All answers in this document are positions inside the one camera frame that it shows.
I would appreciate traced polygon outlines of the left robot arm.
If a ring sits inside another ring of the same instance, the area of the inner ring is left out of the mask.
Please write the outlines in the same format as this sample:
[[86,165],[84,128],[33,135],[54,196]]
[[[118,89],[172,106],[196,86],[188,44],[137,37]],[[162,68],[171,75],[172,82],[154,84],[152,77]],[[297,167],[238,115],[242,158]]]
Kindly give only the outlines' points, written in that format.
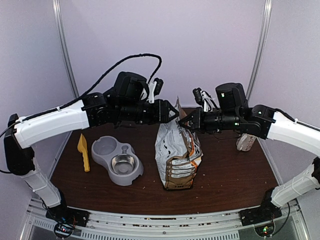
[[19,117],[10,116],[4,131],[6,166],[20,176],[61,222],[72,218],[62,192],[40,170],[32,145],[42,140],[75,130],[95,128],[121,122],[163,124],[179,116],[168,100],[155,99],[163,86],[156,78],[146,78],[132,72],[120,72],[114,86],[104,93],[85,93],[64,106],[42,113]]

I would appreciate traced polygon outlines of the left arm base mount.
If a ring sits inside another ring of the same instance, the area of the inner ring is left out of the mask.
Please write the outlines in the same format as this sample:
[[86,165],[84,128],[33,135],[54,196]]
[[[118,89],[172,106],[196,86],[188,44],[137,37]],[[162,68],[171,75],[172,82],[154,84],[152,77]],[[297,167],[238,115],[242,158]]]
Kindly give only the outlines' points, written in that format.
[[88,211],[63,206],[47,208],[45,214],[46,218],[70,227],[85,227],[89,216]]

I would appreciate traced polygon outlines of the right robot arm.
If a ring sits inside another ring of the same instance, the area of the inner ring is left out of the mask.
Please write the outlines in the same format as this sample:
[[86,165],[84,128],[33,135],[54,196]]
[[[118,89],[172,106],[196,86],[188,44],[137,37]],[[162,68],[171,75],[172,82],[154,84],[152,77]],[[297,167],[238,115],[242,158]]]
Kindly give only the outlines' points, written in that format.
[[214,134],[235,130],[260,139],[280,141],[306,150],[316,157],[300,174],[265,193],[262,206],[256,210],[259,220],[268,220],[291,200],[312,189],[320,188],[320,130],[294,119],[279,108],[266,105],[249,107],[241,83],[224,83],[215,89],[218,104],[201,88],[193,95],[199,105],[179,125],[193,132]]

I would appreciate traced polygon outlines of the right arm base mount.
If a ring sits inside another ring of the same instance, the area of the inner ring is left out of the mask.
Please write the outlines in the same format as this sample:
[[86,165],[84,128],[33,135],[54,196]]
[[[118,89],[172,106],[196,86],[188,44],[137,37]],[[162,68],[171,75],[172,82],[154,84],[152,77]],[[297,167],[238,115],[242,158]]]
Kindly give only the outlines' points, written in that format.
[[282,211],[278,207],[258,206],[241,210],[239,216],[242,226],[249,226],[279,218]]

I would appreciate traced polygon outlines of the dog food bag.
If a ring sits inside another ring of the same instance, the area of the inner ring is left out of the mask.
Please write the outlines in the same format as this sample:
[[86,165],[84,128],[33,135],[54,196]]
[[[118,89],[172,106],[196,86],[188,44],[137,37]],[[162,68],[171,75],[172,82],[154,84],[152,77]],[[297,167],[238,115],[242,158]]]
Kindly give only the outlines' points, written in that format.
[[154,145],[159,177],[167,191],[191,189],[203,156],[198,136],[179,125],[187,115],[179,99],[174,108],[178,117],[159,125]]

